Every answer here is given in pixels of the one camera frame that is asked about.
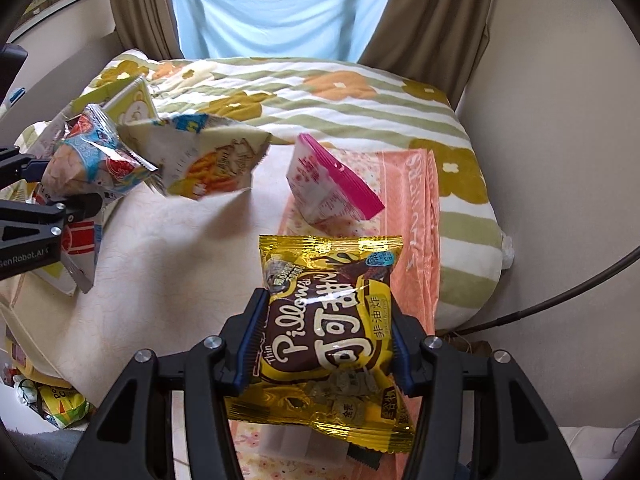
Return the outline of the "red white shrimp chips bag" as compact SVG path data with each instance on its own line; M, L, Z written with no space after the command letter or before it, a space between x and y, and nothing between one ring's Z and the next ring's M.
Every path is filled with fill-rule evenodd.
M35 200L66 205L61 261L82 292L94 284L106 207L155 171L120 140L116 124L98 104L87 105L56 141Z

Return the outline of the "yellow green cardboard box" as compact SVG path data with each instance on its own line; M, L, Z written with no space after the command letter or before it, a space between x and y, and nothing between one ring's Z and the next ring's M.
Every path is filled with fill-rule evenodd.
M36 122L16 140L21 153L47 158L55 145L73 128L89 104L98 104L116 125L157 118L149 86L142 76L117 79L68 103L50 122Z

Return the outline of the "yellow blue sticks snack bag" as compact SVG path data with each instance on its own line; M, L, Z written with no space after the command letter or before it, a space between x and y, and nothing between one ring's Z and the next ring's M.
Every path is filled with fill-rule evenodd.
M191 200L249 188L271 143L265 130L206 113L130 122L118 135L156 167L146 180L151 188Z

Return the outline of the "gold Pillows snack bag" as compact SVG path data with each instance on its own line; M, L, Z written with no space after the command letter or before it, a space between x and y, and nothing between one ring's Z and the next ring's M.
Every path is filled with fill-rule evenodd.
M413 424L392 376L390 278L403 247L399 236L261 236L267 314L230 418L409 452Z

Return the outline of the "pink white snack bag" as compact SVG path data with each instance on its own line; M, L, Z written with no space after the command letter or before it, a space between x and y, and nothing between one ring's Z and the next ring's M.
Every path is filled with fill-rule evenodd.
M301 133L286 173L294 204L304 220L371 220L385 206L355 171L340 162L311 134Z

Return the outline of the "small dark green packet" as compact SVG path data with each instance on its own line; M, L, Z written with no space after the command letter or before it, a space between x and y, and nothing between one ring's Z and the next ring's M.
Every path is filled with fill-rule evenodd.
M363 466L378 471L383 453L351 443L347 449L347 456Z

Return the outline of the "white blue bottle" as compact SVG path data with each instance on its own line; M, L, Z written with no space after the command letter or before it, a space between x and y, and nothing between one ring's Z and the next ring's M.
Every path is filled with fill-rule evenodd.
M0 117L3 117L24 96L24 87L11 90L0 104Z

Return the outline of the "orange floral bed sheet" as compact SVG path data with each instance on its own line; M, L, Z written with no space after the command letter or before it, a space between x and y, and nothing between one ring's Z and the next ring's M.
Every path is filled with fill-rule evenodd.
M145 186L131 192L107 221L90 292L67 296L30 273L4 280L1 312L26 356L99 402L136 350L175 353L219 330L264 281L258 238L277 232L290 206L292 154L272 148L242 192L202 200ZM384 230L405 221L392 275L401 310L398 373L419 394L433 374L423 343L439 293L437 169L424 150L383 158Z

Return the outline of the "grey headboard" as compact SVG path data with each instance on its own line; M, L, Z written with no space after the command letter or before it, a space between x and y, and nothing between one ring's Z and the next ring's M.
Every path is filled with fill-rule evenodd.
M117 32L89 42L47 73L1 119L1 145L12 145L34 122L53 118L124 48Z

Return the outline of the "brown left curtain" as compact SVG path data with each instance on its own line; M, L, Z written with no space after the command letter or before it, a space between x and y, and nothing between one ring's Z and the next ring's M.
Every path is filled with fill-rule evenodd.
M110 0L115 32L125 49L153 60L183 58L171 0Z

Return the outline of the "brown curtain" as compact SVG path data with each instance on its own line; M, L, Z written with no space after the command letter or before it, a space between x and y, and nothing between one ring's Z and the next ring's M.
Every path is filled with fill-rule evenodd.
M388 0L361 65L431 84L457 106L489 41L492 0Z
M183 58L171 0L110 0L115 32L125 49L153 60Z

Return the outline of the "floral striped quilt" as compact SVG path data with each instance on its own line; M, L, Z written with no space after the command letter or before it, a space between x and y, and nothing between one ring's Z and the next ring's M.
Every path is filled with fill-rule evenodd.
M442 273L436 325L468 322L502 273L502 231L471 140L447 97L423 82L374 68L314 58L154 61L117 55L87 90L142 76L160 116L228 116L291 144L301 132L357 152L433 152L439 182Z

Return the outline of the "light blue window cloth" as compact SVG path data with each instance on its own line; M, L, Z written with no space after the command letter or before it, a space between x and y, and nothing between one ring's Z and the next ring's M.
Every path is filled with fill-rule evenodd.
M357 62L388 0L172 0L186 58Z

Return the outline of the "brown right curtain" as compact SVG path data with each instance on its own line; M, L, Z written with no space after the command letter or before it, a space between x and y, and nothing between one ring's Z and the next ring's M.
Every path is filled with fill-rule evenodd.
M388 0L361 65L431 84L457 106L489 41L492 0Z

